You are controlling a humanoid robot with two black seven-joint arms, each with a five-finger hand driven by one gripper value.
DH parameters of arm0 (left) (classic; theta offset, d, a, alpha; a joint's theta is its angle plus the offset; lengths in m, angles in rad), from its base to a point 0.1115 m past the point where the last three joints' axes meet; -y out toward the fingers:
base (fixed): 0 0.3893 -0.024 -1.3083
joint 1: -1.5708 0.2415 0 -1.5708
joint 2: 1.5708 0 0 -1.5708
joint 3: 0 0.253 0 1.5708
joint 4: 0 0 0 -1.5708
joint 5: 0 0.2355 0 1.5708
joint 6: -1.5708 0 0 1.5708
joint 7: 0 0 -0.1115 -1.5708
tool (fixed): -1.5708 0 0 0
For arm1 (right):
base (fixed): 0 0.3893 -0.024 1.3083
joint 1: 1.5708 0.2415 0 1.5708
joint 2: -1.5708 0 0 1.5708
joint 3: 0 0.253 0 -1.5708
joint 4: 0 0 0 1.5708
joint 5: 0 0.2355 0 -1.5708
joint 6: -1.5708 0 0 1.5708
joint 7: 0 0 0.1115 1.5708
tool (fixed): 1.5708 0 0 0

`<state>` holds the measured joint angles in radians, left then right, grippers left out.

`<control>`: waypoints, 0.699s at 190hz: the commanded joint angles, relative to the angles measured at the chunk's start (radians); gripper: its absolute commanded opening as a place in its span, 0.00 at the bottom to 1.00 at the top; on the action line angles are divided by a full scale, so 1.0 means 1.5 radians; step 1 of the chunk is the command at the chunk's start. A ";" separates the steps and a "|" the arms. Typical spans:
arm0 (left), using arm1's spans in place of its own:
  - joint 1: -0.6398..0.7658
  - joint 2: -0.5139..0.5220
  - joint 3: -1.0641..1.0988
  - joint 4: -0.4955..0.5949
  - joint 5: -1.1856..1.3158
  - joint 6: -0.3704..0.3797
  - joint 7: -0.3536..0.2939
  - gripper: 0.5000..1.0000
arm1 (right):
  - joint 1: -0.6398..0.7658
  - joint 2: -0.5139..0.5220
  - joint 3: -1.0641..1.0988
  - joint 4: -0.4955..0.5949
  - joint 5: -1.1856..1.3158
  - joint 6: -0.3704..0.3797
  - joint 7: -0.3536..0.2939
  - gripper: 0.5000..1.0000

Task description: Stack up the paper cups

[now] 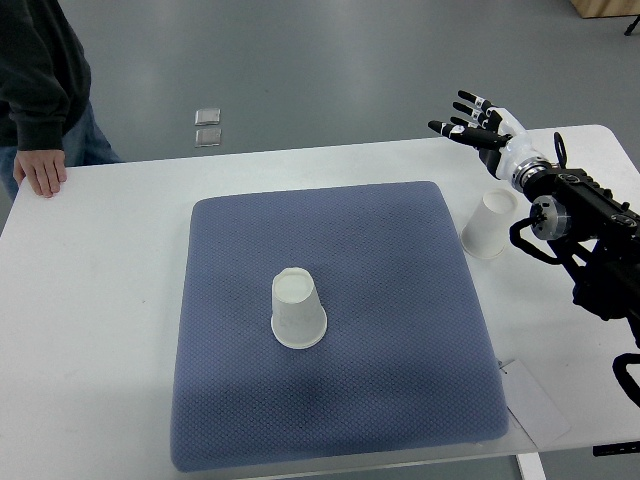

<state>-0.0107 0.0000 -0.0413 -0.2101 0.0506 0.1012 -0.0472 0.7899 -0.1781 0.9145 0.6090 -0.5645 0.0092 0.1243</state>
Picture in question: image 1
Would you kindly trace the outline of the white robotic hand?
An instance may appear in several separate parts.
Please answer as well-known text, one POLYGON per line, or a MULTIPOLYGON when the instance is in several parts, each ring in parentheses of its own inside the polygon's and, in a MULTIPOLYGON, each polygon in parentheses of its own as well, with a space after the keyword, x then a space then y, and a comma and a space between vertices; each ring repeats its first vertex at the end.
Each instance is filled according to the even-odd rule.
POLYGON ((487 167, 497 179, 524 179, 549 167, 549 161, 533 147, 529 132, 507 109, 465 90, 459 90, 457 95, 460 102, 452 106, 466 117, 452 116, 452 124, 429 121, 431 130, 462 145, 499 149, 497 166, 487 167), (507 143, 505 136, 510 137, 507 143))

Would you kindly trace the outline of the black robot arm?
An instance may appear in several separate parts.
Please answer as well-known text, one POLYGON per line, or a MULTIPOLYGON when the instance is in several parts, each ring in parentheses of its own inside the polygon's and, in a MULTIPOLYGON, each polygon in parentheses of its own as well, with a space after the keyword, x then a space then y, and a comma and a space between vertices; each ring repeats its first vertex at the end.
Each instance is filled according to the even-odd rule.
POLYGON ((639 334, 639 216, 586 171, 571 169, 564 140, 553 136, 549 159, 506 109, 464 90, 447 122, 431 120, 439 135, 477 150, 487 171, 522 193, 531 207, 509 229, 513 246, 574 282, 573 302, 604 321, 626 319, 639 334))

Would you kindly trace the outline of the person's bare hand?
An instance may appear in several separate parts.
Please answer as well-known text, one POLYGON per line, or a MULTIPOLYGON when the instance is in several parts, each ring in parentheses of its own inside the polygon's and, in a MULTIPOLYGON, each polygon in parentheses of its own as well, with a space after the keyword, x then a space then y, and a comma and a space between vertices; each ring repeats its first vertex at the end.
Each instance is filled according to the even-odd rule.
POLYGON ((13 176, 18 185, 23 182, 34 193, 51 198, 67 180, 65 153, 62 150, 18 150, 14 159, 13 176))

